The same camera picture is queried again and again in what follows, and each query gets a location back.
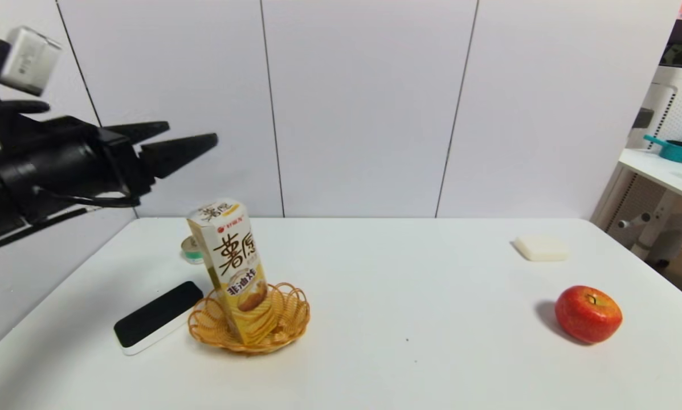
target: wicker basket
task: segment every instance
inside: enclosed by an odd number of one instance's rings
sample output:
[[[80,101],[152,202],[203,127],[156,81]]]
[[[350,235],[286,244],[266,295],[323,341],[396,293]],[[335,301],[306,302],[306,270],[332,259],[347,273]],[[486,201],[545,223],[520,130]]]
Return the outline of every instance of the wicker basket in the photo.
[[[310,321],[310,305],[305,293],[289,284],[270,287],[272,308],[278,316],[277,326],[257,345],[245,346],[231,332],[217,299],[216,290],[198,301],[189,316],[189,333],[199,342],[246,355],[275,352],[300,338]]]

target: eraser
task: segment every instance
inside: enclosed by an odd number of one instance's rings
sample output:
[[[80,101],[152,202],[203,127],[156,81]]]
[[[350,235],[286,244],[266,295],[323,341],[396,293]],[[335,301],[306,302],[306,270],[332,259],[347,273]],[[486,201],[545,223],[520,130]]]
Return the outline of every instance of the eraser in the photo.
[[[566,244],[552,236],[519,236],[513,242],[513,246],[526,259],[534,262],[566,260],[569,254]]]

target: potato chip box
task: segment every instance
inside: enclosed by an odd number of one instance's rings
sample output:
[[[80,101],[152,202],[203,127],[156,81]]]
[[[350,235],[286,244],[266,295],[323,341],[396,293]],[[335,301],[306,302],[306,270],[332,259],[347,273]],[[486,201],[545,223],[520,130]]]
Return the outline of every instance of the potato chip box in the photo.
[[[242,343],[256,345],[277,320],[247,208],[237,200],[221,199],[187,221],[230,327]]]

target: brand logo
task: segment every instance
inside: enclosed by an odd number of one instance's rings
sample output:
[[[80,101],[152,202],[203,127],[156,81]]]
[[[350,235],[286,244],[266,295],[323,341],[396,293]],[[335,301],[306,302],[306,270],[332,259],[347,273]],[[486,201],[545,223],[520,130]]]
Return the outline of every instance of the brand logo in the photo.
[[[229,229],[229,228],[233,227],[234,225],[236,225],[236,224],[238,224],[238,223],[241,223],[243,219],[244,219],[244,215],[242,215],[241,217],[237,218],[236,220],[231,221],[230,223],[228,223],[228,224],[226,224],[226,225],[220,226],[219,228],[217,228],[217,232],[223,233],[223,232],[224,232],[224,229]]]

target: apple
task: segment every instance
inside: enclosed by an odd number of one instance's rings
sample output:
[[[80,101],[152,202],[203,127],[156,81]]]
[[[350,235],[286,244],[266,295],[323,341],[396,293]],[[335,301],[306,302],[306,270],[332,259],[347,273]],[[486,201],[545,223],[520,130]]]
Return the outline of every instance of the apple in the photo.
[[[586,343],[607,340],[622,324],[614,299],[589,286],[571,286],[556,301],[556,319],[570,335]]]

